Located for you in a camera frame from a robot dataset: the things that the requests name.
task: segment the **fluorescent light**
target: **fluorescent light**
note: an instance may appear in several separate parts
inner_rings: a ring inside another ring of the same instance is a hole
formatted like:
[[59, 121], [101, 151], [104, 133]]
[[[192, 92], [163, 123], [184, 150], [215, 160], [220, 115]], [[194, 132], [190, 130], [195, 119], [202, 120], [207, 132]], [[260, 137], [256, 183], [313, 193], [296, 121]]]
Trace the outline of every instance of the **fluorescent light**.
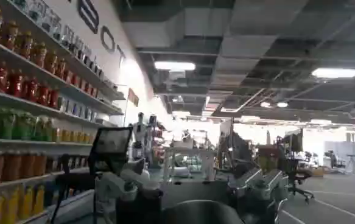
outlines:
[[210, 116], [212, 113], [212, 111], [202, 111], [202, 116]]
[[312, 72], [318, 78], [336, 79], [355, 77], [355, 69], [344, 68], [317, 68]]
[[260, 117], [257, 116], [241, 116], [242, 121], [252, 121], [252, 120], [260, 120]]
[[288, 103], [285, 103], [285, 102], [278, 102], [278, 103], [277, 103], [277, 106], [280, 107], [280, 108], [288, 107]]
[[206, 105], [204, 107], [207, 107], [207, 104], [209, 102], [210, 96], [206, 97]]
[[310, 123], [328, 125], [328, 124], [331, 124], [331, 121], [330, 120], [324, 120], [324, 119], [311, 119]]
[[270, 103], [268, 103], [268, 102], [262, 102], [262, 103], [261, 103], [261, 107], [269, 108], [269, 107], [270, 107]]
[[156, 61], [154, 66], [156, 69], [172, 71], [192, 71], [196, 68], [193, 63], [177, 61]]
[[173, 111], [172, 114], [178, 117], [186, 117], [191, 115], [189, 111]]

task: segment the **exposed ceiling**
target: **exposed ceiling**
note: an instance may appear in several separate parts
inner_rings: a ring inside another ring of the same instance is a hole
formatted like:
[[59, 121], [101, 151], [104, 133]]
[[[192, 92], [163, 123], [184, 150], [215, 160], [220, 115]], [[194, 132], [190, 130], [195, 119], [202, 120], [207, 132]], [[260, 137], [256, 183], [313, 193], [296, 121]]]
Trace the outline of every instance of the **exposed ceiling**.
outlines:
[[[168, 112], [355, 124], [355, 78], [311, 76], [318, 67], [355, 68], [355, 0], [116, 3]], [[174, 79], [154, 68], [157, 60], [189, 61], [196, 69]], [[289, 106], [263, 108], [261, 102]]]

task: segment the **office chair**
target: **office chair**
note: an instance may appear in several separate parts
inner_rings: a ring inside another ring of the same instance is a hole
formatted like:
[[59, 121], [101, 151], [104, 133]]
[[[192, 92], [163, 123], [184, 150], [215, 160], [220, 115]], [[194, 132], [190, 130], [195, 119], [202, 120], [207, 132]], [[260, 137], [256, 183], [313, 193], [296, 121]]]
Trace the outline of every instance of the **office chair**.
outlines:
[[303, 184], [305, 179], [310, 178], [312, 174], [309, 170], [299, 169], [298, 163], [299, 159], [281, 159], [279, 161], [279, 169], [283, 170], [288, 175], [288, 191], [292, 192], [293, 195], [296, 195], [296, 193], [301, 194], [304, 196], [305, 202], [309, 203], [310, 198], [315, 198], [313, 193], [298, 188], [297, 184]]

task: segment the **screen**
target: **screen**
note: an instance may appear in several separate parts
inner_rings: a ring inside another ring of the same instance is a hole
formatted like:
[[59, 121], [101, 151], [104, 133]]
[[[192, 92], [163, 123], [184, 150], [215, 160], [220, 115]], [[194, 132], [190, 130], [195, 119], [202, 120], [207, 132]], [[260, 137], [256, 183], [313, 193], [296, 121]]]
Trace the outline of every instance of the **screen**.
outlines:
[[96, 153], [125, 153], [130, 140], [130, 130], [99, 130], [94, 143]]

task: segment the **floor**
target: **floor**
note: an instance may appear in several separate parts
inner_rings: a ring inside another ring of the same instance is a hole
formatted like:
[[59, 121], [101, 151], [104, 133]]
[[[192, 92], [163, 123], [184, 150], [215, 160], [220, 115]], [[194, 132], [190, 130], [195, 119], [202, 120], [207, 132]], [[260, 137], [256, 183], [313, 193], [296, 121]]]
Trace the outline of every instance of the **floor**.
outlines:
[[[307, 205], [302, 197], [291, 196], [280, 214], [280, 224], [355, 224], [355, 176], [310, 178], [302, 188], [312, 191], [315, 200]], [[90, 224], [91, 216], [70, 223]]]

